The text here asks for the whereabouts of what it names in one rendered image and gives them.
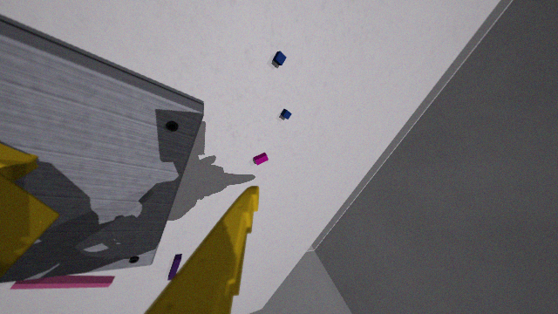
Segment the magenta rod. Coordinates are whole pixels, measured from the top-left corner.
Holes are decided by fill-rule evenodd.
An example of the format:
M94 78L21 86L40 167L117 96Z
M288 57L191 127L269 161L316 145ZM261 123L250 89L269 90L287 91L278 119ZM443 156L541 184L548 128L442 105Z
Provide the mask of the magenta rod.
M255 159L256 165L259 165L259 164L269 160L268 156L265 153L257 155L256 157L254 157L254 159Z

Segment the pink flat bar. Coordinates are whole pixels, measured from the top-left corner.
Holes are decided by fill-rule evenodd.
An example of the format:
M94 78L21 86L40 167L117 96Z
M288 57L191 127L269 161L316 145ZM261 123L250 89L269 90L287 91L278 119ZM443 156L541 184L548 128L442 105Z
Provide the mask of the pink flat bar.
M115 276L55 276L15 282L10 290L109 287Z

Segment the dark purple rod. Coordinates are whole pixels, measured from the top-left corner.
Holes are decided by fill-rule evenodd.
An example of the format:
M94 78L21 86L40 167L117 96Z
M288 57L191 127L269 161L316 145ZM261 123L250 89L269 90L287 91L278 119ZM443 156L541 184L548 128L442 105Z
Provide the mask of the dark purple rod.
M176 275L176 272L177 272L177 270L179 268L179 265L180 265L181 257L182 257L182 254L175 255L167 281L172 280L174 278L174 276Z

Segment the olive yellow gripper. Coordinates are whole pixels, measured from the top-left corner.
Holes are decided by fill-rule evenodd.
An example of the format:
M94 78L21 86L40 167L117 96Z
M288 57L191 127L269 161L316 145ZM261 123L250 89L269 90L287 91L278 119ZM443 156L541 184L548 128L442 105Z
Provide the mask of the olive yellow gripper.
M144 314L230 314L259 187L246 188Z

